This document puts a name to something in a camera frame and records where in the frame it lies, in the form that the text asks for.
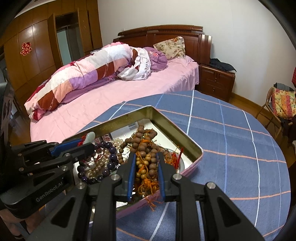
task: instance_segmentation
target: red chinese character decoration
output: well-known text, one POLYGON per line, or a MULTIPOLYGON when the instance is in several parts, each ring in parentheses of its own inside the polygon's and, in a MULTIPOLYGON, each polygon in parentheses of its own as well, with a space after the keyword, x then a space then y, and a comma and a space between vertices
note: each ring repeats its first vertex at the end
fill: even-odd
POLYGON ((22 52, 20 52, 22 55, 25 56, 28 53, 30 53, 31 51, 32 51, 32 48, 31 48, 31 43, 30 42, 22 44, 22 52))

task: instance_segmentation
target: metal screw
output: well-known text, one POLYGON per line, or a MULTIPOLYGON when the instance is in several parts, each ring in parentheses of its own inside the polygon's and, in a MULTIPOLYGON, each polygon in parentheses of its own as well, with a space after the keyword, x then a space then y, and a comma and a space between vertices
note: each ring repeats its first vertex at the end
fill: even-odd
POLYGON ((208 187, 209 189, 214 189, 214 188, 216 187, 216 184, 213 183, 213 182, 209 182, 209 183, 207 183, 207 187, 208 187))
POLYGON ((175 179, 175 180, 180 180, 181 178, 182 178, 182 175, 179 173, 176 173, 173 175, 173 179, 175 179))
POLYGON ((68 167, 67 166, 62 166, 62 170, 65 172, 68 170, 68 167))
POLYGON ((80 183, 77 183, 76 187, 81 190, 86 187, 86 184, 83 182, 80 182, 80 183))
POLYGON ((120 176, 118 175, 118 174, 113 174, 112 176, 111 176, 111 179, 113 180, 113 181, 116 181, 116 180, 118 180, 120 178, 120 176))

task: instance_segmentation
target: red cloth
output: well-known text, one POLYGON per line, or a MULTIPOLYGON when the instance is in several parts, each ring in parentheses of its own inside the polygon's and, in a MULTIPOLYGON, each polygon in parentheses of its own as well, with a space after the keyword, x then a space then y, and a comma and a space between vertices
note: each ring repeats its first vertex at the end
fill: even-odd
POLYGON ((294 74, 293 74, 293 77, 292 77, 292 83, 296 88, 296 67, 295 67, 294 74))

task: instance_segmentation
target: table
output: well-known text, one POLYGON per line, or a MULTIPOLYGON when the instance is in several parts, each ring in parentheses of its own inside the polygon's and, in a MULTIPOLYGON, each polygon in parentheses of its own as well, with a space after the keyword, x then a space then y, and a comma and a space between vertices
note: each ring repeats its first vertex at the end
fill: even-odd
MULTIPOLYGON (((156 107, 203 148, 191 180, 215 182, 264 238, 272 240, 286 222, 291 191, 284 155, 267 130, 249 113, 198 91, 117 104, 82 130, 145 105, 156 107)), ((117 220, 117 240, 172 241, 175 213, 175 203, 158 204, 154 212, 143 207, 117 220)))

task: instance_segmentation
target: yellow patterned cushion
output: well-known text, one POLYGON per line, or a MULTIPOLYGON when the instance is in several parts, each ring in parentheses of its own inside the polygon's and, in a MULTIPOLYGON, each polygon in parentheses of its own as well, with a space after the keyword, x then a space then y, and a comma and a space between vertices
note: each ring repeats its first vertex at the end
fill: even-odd
POLYGON ((163 52, 168 60, 176 57, 185 58, 184 38, 180 36, 154 44, 153 47, 163 52))
POLYGON ((295 92, 283 91, 273 87, 272 107, 276 116, 292 119, 296 114, 295 92))

